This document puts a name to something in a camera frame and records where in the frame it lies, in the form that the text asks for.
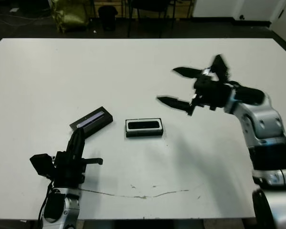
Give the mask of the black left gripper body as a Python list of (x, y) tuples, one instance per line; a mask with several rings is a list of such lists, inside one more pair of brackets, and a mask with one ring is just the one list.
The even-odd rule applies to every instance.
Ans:
[(82, 158), (82, 153), (74, 154), (58, 151), (54, 160), (53, 186), (56, 188), (78, 188), (85, 181), (85, 170), (89, 164), (103, 164), (102, 158)]

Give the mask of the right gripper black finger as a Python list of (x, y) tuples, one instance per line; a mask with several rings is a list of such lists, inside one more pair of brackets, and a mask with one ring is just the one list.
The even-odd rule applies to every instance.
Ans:
[(202, 75), (202, 70), (194, 69), (190, 67), (176, 67), (173, 69), (174, 72), (179, 75), (190, 78), (190, 79), (198, 79)]
[(192, 116), (195, 109), (195, 105), (193, 105), (194, 98), (191, 101), (183, 101), (170, 96), (157, 96), (157, 99), (171, 108), (185, 111), (190, 116)]

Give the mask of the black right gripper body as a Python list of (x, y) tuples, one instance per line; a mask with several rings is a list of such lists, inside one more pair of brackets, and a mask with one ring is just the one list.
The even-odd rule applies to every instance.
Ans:
[(227, 104), (232, 93), (232, 87), (226, 81), (215, 81), (210, 74), (211, 68), (203, 69), (196, 82), (193, 85), (195, 90), (192, 99), (192, 106), (210, 107), (210, 110), (215, 111), (216, 108), (223, 108)]

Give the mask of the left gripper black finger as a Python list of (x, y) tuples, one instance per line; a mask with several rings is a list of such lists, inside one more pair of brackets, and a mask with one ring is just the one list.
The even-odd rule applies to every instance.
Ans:
[(80, 149), (80, 130), (76, 129), (68, 142), (66, 152), (70, 159), (76, 159)]
[(83, 149), (85, 146), (85, 133), (82, 128), (78, 128), (75, 138), (75, 156), (76, 159), (81, 159), (83, 154)]

